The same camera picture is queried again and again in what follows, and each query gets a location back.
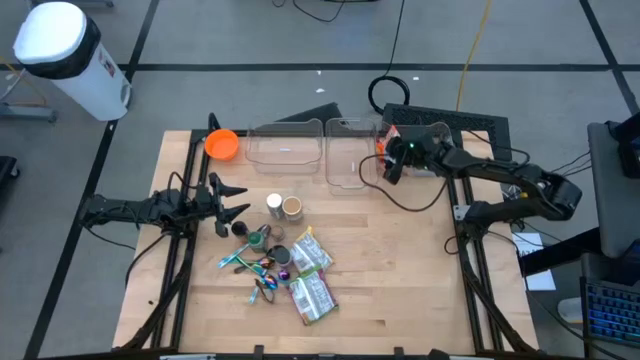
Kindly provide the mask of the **purple label spice jar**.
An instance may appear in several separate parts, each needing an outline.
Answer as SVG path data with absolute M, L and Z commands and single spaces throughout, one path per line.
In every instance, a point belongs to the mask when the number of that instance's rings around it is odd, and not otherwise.
M 271 255 L 281 268 L 287 268 L 292 263 L 291 252 L 283 245 L 274 245 L 271 248 Z

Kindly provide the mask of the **black aluminium table frame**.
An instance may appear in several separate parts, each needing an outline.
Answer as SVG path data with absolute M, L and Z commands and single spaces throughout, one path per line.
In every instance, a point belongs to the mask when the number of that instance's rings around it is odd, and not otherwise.
M 177 234 L 135 268 L 126 287 L 114 348 L 102 360 L 542 360 L 521 337 L 532 320 L 513 255 L 497 245 L 505 271 L 496 278 L 515 312 L 501 317 L 494 304 L 480 317 L 472 305 L 478 291 L 457 257 L 409 253 L 409 267 L 384 274 L 359 267 L 334 275 L 343 297 L 340 312 L 303 326 L 290 302 L 245 305 L 249 286 L 217 267 L 232 243 L 212 220 L 193 233 Z

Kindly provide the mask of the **orange plastic bowl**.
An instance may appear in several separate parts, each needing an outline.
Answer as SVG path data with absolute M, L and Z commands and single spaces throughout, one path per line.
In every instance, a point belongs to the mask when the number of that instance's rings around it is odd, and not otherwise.
M 239 139 L 235 132 L 229 129 L 218 129 L 211 132 L 205 139 L 205 153 L 218 161 L 232 160 L 239 149 Z

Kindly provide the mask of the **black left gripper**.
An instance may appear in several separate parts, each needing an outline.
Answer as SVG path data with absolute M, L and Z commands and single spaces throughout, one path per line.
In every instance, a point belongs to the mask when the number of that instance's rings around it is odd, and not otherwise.
M 198 220 L 213 217 L 217 223 L 231 223 L 241 213 L 250 207 L 250 204 L 241 204 L 230 208 L 222 207 L 220 196 L 232 197 L 248 191 L 247 188 L 219 185 L 219 176 L 215 172 L 208 175 L 209 184 L 204 181 L 196 185 L 195 210 Z

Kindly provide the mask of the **grey metal bar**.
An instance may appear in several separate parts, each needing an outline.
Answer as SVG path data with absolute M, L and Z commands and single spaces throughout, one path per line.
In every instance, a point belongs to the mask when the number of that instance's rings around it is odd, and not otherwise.
M 113 0 L 26 0 L 29 8 L 34 8 L 38 5 L 51 3 L 51 2 L 67 2 L 76 6 L 104 6 L 107 8 L 113 8 L 115 6 Z

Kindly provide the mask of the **white paper sheet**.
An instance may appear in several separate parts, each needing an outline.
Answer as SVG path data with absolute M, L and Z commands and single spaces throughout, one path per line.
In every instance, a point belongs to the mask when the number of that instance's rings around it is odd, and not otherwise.
M 529 255 L 538 250 L 542 250 L 544 245 L 538 233 L 518 233 L 512 234 L 512 240 L 517 247 L 517 253 L 520 260 L 525 255 Z M 545 270 L 540 273 L 528 275 L 525 277 L 526 288 L 530 291 L 555 291 L 556 285 L 552 272 Z

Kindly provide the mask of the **white computer mouse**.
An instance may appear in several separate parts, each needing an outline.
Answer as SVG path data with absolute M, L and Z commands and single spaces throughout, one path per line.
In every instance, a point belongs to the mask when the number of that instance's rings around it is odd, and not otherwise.
M 582 324 L 582 300 L 580 297 L 565 298 L 558 302 L 557 312 L 562 320 L 570 324 Z

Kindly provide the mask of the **black angled plate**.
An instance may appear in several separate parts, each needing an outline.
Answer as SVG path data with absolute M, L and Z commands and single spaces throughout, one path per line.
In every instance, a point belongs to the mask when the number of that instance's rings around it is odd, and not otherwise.
M 300 113 L 296 113 L 282 119 L 279 122 L 307 122 L 312 119 L 320 120 L 326 123 L 334 118 L 342 118 L 343 115 L 335 102 L 327 103 Z

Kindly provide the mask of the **grey side desk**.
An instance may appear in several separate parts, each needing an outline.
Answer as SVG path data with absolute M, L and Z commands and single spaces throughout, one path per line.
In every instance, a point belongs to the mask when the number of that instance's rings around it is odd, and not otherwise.
M 640 179 L 624 175 L 618 143 L 605 124 L 587 127 L 602 252 L 621 256 L 640 240 Z

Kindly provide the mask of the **clear plastic bin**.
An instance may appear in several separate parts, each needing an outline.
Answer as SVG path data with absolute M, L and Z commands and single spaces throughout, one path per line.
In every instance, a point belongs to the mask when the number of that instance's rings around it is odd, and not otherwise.
M 325 178 L 333 195 L 362 195 L 378 181 L 376 124 L 364 118 L 334 118 L 325 124 Z
M 423 140 L 430 140 L 434 145 L 441 142 L 454 145 L 450 128 L 443 122 L 436 122 L 432 125 L 396 125 L 400 132 L 400 136 L 415 136 L 418 138 L 417 155 L 419 157 L 419 165 L 417 167 L 403 166 L 402 175 L 407 176 L 434 176 L 435 173 L 422 163 L 421 156 L 426 153 L 428 147 L 422 145 Z
M 247 131 L 246 159 L 262 174 L 313 174 L 323 157 L 324 124 L 274 122 Z

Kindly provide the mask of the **white lid spice jar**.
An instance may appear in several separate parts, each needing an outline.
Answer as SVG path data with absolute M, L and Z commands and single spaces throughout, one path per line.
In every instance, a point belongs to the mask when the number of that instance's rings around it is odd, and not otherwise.
M 275 219 L 281 219 L 284 216 L 282 203 L 283 198 L 278 193 L 271 193 L 266 197 L 268 211 Z

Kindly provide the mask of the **silver spoon teal handle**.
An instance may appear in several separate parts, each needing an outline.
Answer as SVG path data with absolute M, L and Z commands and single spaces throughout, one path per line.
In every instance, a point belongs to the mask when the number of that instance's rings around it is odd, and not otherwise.
M 263 226 L 261 226 L 256 233 L 260 234 L 260 235 L 266 235 L 269 236 L 269 232 L 271 231 L 271 226 L 268 224 L 265 224 Z M 242 252 L 244 252 L 246 249 L 250 248 L 251 244 L 249 242 L 244 243 L 241 247 L 239 247 L 238 249 L 236 249 L 234 252 L 232 252 L 230 255 L 223 257 L 217 264 L 218 268 L 223 268 L 225 267 L 227 264 L 231 263 L 233 260 L 235 260 Z

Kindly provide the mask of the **backlit black keyboard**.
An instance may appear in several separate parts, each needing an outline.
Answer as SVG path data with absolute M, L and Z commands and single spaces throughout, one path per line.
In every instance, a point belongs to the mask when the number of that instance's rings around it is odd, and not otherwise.
M 640 288 L 582 277 L 580 296 L 588 338 L 640 349 Z

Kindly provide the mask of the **black floor stand foot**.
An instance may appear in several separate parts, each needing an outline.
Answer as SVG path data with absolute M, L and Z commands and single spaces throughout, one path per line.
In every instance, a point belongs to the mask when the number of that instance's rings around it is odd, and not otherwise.
M 0 195 L 4 194 L 12 182 L 20 176 L 17 159 L 0 155 Z

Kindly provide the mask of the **tan lid spice jar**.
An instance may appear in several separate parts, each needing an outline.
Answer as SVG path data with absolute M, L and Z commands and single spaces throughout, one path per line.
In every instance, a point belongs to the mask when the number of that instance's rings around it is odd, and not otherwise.
M 302 202 L 298 197 L 288 196 L 284 198 L 282 210 L 288 222 L 296 223 L 303 218 Z

